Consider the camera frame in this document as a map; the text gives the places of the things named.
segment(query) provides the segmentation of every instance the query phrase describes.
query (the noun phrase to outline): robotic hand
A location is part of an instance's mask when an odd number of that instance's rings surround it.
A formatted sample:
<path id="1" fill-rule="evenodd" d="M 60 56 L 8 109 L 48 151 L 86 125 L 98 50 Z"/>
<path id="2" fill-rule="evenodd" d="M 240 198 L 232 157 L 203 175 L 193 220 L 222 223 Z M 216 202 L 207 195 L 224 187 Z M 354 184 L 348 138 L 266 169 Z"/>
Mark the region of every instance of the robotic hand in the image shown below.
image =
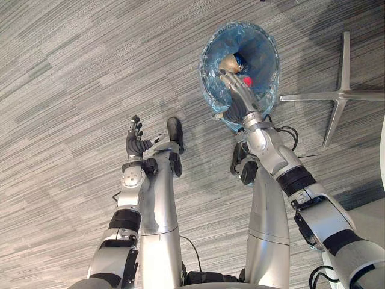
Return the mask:
<path id="1" fill-rule="evenodd" d="M 235 74 L 220 70 L 233 104 L 217 116 L 242 124 L 248 151 L 278 182 L 296 211 L 295 221 L 312 248 L 326 252 L 342 285 L 381 288 L 385 284 L 385 251 L 360 238 L 348 213 L 306 170 L 281 141 L 274 125 L 258 111 L 251 90 Z"/>
<path id="2" fill-rule="evenodd" d="M 160 134 L 152 140 L 141 140 L 143 131 L 142 124 L 139 122 L 140 118 L 134 115 L 130 121 L 127 139 L 126 139 L 126 151 L 129 161 L 143 160 L 143 152 L 150 149 L 154 144 L 160 142 L 165 137 L 165 134 Z"/>

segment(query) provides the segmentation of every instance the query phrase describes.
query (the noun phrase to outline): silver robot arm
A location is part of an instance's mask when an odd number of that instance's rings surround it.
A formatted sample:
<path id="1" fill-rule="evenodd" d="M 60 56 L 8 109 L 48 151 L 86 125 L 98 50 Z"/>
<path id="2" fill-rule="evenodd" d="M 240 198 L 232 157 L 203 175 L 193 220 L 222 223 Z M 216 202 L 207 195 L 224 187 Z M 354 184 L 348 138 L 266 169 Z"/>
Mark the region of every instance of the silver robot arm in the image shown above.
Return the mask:
<path id="1" fill-rule="evenodd" d="M 128 162 L 122 166 L 122 187 L 117 208 L 90 263 L 88 279 L 75 283 L 70 289 L 134 288 L 141 225 L 138 197 L 150 185 L 143 169 L 143 152 L 164 138 L 164 135 L 159 135 L 153 140 L 142 141 L 140 128 L 139 118 L 134 116 L 128 129 Z"/>
<path id="2" fill-rule="evenodd" d="M 306 170 L 298 157 L 252 101 L 251 90 L 234 74 L 221 70 L 233 104 L 221 117 L 246 129 L 249 152 L 279 183 L 296 211 L 295 221 L 309 245 L 328 253 L 342 285 L 381 288 L 385 284 L 385 250 L 360 238 L 348 213 Z"/>

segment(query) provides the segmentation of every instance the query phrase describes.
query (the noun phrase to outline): metal chair leg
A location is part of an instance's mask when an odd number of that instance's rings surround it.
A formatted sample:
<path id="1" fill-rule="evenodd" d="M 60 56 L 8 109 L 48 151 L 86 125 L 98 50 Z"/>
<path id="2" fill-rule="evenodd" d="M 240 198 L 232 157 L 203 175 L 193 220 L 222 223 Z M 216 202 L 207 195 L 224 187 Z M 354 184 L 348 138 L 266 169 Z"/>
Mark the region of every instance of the metal chair leg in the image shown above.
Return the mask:
<path id="1" fill-rule="evenodd" d="M 329 146 L 331 138 L 341 118 L 348 100 L 385 101 L 382 90 L 351 90 L 350 89 L 350 35 L 343 33 L 342 75 L 340 89 L 335 92 L 302 93 L 299 95 L 282 95 L 281 101 L 334 101 L 329 127 L 324 140 L 324 147 Z"/>
<path id="2" fill-rule="evenodd" d="M 335 100 L 334 101 L 334 107 L 333 107 L 333 112 L 331 113 L 331 119 L 329 122 L 329 127 L 326 132 L 325 140 L 324 140 L 324 147 L 326 148 L 329 146 L 331 142 L 331 137 L 333 136 L 337 126 L 338 122 L 342 116 L 343 109 L 345 108 L 346 104 L 348 101 L 346 100 Z"/>

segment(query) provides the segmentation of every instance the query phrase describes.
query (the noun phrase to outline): floor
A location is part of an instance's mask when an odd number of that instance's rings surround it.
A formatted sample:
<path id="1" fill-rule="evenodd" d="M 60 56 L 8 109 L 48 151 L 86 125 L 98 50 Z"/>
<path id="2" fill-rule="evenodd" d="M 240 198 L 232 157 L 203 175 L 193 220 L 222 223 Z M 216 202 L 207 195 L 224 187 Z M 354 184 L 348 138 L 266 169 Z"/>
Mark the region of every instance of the floor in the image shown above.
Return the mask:
<path id="1" fill-rule="evenodd" d="M 203 270 L 238 275 L 251 188 L 229 173 L 235 139 L 200 93 L 199 55 L 218 26 L 254 22 L 281 59 L 279 94 L 337 88 L 341 35 L 351 35 L 351 87 L 384 87 L 384 4 L 361 0 L 73 0 L 0 2 L 0 288 L 67 288 L 84 278 L 119 190 L 129 118 L 145 136 L 182 120 L 174 182 L 180 232 Z M 296 153 L 350 210 L 384 197 L 384 104 L 350 101 L 329 148 L 328 102 L 277 103 L 300 133 Z M 290 288 L 321 264 L 288 207 Z M 182 240 L 188 270 L 197 270 Z M 318 288 L 329 288 L 323 282 Z"/>

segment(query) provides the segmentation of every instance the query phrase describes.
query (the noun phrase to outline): small object in bag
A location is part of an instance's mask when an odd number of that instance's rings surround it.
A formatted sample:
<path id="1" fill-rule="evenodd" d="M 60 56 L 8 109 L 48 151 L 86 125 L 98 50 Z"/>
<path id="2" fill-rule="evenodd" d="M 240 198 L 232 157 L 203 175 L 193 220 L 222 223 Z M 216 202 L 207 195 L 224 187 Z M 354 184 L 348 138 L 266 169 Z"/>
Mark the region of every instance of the small object in bag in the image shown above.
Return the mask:
<path id="1" fill-rule="evenodd" d="M 219 66 L 220 69 L 224 69 L 231 73 L 240 73 L 245 68 L 246 61 L 238 52 L 229 54 L 222 59 Z"/>

